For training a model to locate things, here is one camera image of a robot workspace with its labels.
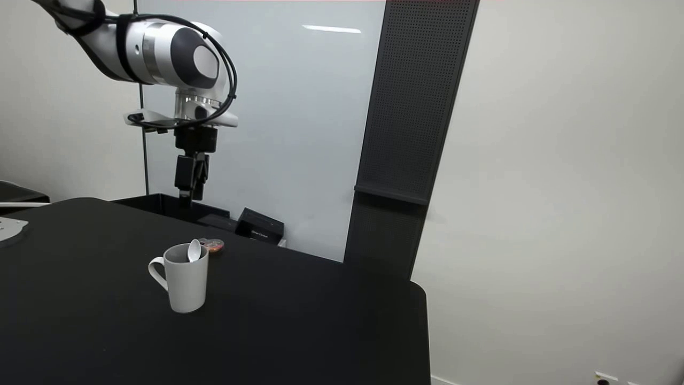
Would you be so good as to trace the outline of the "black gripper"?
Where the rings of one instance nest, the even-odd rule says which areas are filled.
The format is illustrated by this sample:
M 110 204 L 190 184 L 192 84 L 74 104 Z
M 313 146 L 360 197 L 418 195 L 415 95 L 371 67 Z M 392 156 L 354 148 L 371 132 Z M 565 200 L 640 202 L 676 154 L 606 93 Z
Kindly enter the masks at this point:
M 212 126 L 185 126 L 176 130 L 176 146 L 181 149 L 176 165 L 176 189 L 179 191 L 179 200 L 203 200 L 210 154 L 216 149 L 216 137 L 218 130 Z

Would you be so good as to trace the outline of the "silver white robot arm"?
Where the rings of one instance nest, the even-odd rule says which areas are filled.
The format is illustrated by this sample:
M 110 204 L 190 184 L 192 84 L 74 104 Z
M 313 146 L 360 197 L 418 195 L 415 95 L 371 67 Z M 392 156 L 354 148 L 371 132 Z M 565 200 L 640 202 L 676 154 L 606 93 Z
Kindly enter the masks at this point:
M 110 14 L 103 0 L 34 3 L 79 43 L 103 76 L 176 89 L 172 116 L 142 110 L 126 123 L 176 135 L 181 149 L 176 189 L 185 202 L 201 200 L 218 128 L 238 125 L 229 114 L 238 97 L 238 68 L 221 46 L 221 34 L 176 16 Z

